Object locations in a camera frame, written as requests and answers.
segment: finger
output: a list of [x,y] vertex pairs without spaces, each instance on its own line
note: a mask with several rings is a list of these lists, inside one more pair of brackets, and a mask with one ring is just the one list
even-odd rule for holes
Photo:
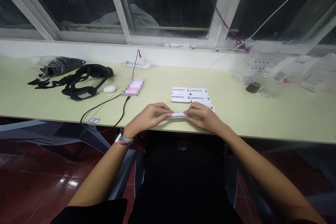
[[164,103],[155,103],[154,104],[155,105],[155,107],[161,107],[161,108],[164,108],[164,109],[167,109],[167,110],[169,110],[169,111],[172,111],[166,104],[164,104]]
[[204,107],[206,107],[204,104],[199,103],[197,101],[195,101],[195,102],[192,103],[192,108],[194,108],[194,109],[203,109]]
[[201,110],[196,108],[189,108],[188,110],[184,111],[183,114],[194,114],[196,116],[201,116]]
[[172,114],[174,113],[174,111],[171,111],[170,109],[166,109],[166,108],[155,108],[154,113],[161,113],[161,114]]
[[202,122],[200,120],[197,120],[197,119],[192,118],[192,117],[187,117],[186,120],[195,124],[197,127],[201,128]]
[[170,113],[160,115],[159,117],[155,117],[155,123],[158,125],[160,122],[166,120],[168,117],[171,117],[172,115]]

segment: black shirt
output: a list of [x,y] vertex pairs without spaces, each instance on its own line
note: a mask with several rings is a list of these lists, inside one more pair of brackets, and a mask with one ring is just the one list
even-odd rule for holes
[[[152,133],[146,141],[145,177],[129,224],[243,223],[225,189],[223,141],[172,140],[173,133]],[[52,224],[122,223],[127,200],[88,207],[66,207]]]

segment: vr headset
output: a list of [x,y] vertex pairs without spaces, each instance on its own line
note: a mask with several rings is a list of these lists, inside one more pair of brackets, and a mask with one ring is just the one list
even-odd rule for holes
[[[89,98],[94,96],[97,93],[98,88],[100,88],[108,78],[113,77],[113,75],[113,70],[110,67],[99,64],[84,65],[71,77],[71,80],[62,90],[62,94],[70,96],[72,100]],[[85,81],[90,76],[93,78],[103,78],[103,80],[96,87],[87,86],[78,89],[75,87],[76,83]]]

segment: hand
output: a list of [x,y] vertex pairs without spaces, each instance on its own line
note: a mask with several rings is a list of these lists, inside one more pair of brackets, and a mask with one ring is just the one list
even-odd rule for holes
[[[161,113],[159,117],[155,117],[156,113]],[[174,113],[164,103],[148,104],[132,121],[124,128],[123,136],[126,138],[134,138],[141,131],[148,130],[158,125]]]
[[195,124],[197,127],[212,132],[220,137],[223,135],[223,130],[230,130],[230,127],[223,123],[209,107],[201,103],[192,103],[189,109],[183,113],[198,116],[198,119],[188,117],[186,120]]

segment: bracelet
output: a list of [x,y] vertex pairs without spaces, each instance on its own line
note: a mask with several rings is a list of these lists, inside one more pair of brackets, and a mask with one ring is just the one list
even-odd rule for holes
[[119,143],[121,145],[128,146],[128,145],[131,145],[134,142],[134,138],[131,138],[131,139],[130,138],[126,138],[123,135],[119,134],[119,136],[118,136],[118,138],[117,138],[117,140],[115,142],[117,142],[117,143]]

